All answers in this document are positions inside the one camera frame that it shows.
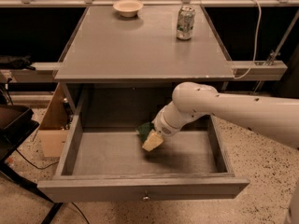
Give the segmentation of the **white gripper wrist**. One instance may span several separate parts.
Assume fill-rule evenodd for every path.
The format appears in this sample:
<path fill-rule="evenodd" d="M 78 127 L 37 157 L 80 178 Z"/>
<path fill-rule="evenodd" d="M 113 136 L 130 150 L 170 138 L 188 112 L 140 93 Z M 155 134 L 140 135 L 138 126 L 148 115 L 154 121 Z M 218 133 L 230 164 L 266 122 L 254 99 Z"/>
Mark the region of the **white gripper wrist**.
<path fill-rule="evenodd" d="M 172 106 L 165 106 L 158 112 L 153 124 L 157 132 L 151 130 L 142 145 L 147 151 L 159 146 L 164 141 L 163 136 L 171 136 L 180 131 L 178 110 Z"/>

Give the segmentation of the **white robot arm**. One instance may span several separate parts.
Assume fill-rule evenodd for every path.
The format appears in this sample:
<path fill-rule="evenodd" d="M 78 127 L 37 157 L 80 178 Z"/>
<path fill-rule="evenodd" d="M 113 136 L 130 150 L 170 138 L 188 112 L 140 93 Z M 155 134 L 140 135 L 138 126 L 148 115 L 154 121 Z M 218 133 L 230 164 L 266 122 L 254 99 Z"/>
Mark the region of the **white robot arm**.
<path fill-rule="evenodd" d="M 209 115 L 218 120 L 229 157 L 251 183 L 234 201 L 186 202 L 175 224 L 298 224 L 299 106 L 296 99 L 219 93 L 207 85 L 185 82 L 153 123 L 163 136 Z"/>

